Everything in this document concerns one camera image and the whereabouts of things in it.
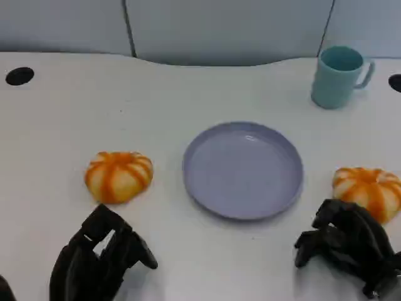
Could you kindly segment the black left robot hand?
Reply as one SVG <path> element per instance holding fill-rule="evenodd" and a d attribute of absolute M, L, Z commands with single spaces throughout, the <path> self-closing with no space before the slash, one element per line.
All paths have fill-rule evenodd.
<path fill-rule="evenodd" d="M 62 248 L 49 282 L 50 300 L 113 300 L 125 272 L 137 262 L 158 263 L 145 240 L 100 204 Z"/>

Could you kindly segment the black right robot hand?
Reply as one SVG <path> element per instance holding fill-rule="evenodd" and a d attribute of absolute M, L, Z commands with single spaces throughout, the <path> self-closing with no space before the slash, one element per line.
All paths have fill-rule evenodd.
<path fill-rule="evenodd" d="M 302 232 L 294 244 L 297 268 L 321 256 L 337 269 L 362 280 L 362 292 L 369 299 L 394 292 L 400 282 L 400 253 L 393 250 L 383 226 L 365 208 L 326 199 L 312 227 Z"/>

